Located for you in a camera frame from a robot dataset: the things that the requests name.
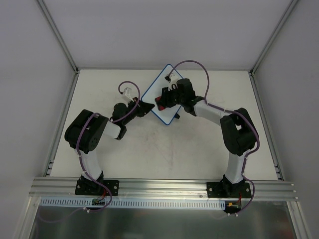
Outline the red bone-shaped eraser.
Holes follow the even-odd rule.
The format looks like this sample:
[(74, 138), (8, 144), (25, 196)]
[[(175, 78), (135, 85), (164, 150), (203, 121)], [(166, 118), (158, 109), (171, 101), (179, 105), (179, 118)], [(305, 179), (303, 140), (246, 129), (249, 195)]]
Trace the red bone-shaped eraser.
[(161, 97), (157, 97), (155, 102), (159, 111), (163, 111), (165, 109), (165, 103), (161, 100)]

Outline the blue-framed whiteboard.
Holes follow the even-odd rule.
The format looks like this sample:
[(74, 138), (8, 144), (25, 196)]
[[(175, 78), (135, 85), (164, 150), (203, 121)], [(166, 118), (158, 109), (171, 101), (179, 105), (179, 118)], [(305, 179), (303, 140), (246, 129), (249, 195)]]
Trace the blue-framed whiteboard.
[(172, 68), (173, 66), (171, 64), (167, 64), (141, 97), (143, 102), (155, 105), (151, 112), (165, 125), (170, 125), (175, 115), (181, 109), (180, 105), (176, 105), (172, 108), (159, 111), (155, 102), (155, 98), (161, 96), (162, 88), (169, 85), (165, 76), (172, 70)]

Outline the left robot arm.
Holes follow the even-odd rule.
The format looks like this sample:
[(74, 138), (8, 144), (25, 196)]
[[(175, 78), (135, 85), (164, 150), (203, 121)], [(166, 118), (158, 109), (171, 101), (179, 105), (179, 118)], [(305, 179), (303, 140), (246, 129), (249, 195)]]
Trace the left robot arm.
[(121, 140), (127, 132), (126, 125), (136, 117), (144, 117), (154, 107), (154, 104), (133, 98), (127, 104), (114, 105), (110, 119), (89, 110), (81, 111), (64, 135), (64, 139), (78, 154), (83, 170), (81, 177), (77, 180), (76, 195), (118, 195), (119, 181), (104, 179), (103, 170), (97, 159), (98, 143), (102, 136)]

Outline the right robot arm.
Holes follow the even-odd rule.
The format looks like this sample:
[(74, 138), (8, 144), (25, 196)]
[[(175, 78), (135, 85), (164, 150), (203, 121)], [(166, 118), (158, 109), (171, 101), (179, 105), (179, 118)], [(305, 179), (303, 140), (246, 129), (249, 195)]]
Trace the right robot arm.
[(162, 88), (155, 99), (159, 111), (180, 105), (184, 111), (207, 119), (221, 127), (223, 142), (229, 151), (228, 166), (221, 181), (212, 191), (221, 197), (237, 197), (246, 182), (244, 177), (247, 157), (259, 145), (259, 136), (245, 108), (231, 111), (197, 96), (190, 79), (165, 77), (168, 87)]

